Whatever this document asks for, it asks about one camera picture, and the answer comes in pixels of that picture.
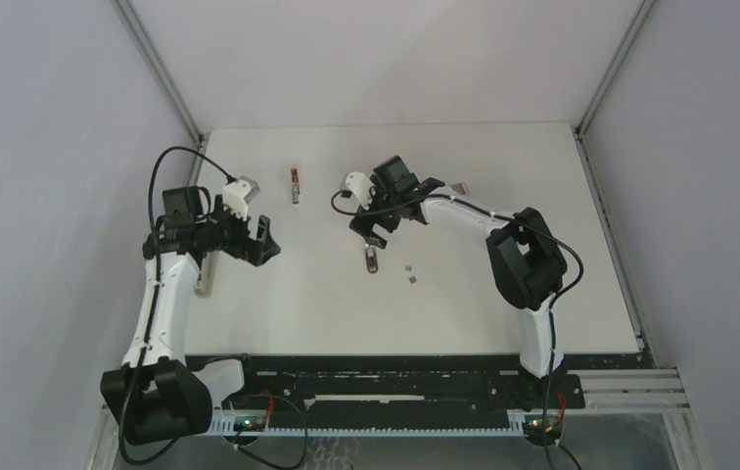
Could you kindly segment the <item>beige small stapler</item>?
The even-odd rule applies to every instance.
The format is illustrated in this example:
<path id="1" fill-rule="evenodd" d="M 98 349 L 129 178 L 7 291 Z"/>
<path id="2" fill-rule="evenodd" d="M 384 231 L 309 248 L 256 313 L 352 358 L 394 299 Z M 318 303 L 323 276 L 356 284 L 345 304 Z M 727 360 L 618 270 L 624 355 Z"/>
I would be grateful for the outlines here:
<path id="1" fill-rule="evenodd" d="M 376 274 L 379 271 L 379 261 L 376 248 L 367 244 L 364 247 L 364 256 L 367 271 L 370 274 Z"/>

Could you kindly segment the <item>black and grey large stapler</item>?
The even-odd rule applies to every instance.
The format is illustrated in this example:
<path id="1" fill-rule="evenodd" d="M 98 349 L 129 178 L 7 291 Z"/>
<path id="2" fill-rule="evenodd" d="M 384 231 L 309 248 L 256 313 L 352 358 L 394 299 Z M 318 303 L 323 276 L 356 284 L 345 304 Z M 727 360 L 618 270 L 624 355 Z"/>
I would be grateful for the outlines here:
<path id="1" fill-rule="evenodd" d="M 199 298 L 208 298 L 211 295 L 216 260 L 217 252 L 212 252 L 201 261 L 201 270 L 194 289 L 195 295 Z"/>

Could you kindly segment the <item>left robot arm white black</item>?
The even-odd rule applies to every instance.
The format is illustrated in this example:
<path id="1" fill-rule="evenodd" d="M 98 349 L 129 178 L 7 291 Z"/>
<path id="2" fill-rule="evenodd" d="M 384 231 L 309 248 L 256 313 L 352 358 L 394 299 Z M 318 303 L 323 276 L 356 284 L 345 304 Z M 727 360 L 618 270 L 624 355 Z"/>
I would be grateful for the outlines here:
<path id="1" fill-rule="evenodd" d="M 261 393 L 259 380 L 245 372 L 240 358 L 197 372 L 186 362 L 190 302 L 204 259 L 224 253 L 261 266 L 280 252 L 267 216 L 258 219 L 255 235 L 250 233 L 255 182 L 241 178 L 226 184 L 211 210 L 203 205 L 206 191 L 187 186 L 163 192 L 164 212 L 152 219 L 143 245 L 146 284 L 136 330 L 119 368 L 101 379 L 101 394 L 133 446 L 202 434 L 224 400 L 247 408 Z"/>

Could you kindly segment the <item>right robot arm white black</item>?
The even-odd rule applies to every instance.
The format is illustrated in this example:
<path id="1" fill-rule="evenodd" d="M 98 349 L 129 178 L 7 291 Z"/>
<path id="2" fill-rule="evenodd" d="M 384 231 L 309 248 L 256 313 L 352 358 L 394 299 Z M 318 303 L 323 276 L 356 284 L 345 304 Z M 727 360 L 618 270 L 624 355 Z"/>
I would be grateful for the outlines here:
<path id="1" fill-rule="evenodd" d="M 498 293 L 519 312 L 520 363 L 528 373 L 520 383 L 522 398 L 545 407 L 558 397 L 560 385 L 552 373 L 563 356 L 552 308 L 568 268 L 539 211 L 486 209 L 439 179 L 419 179 L 399 156 L 370 175 L 348 173 L 339 194 L 358 202 L 349 228 L 369 247 L 384 249 L 388 242 L 378 231 L 393 233 L 411 220 L 450 230 L 485 249 Z"/>

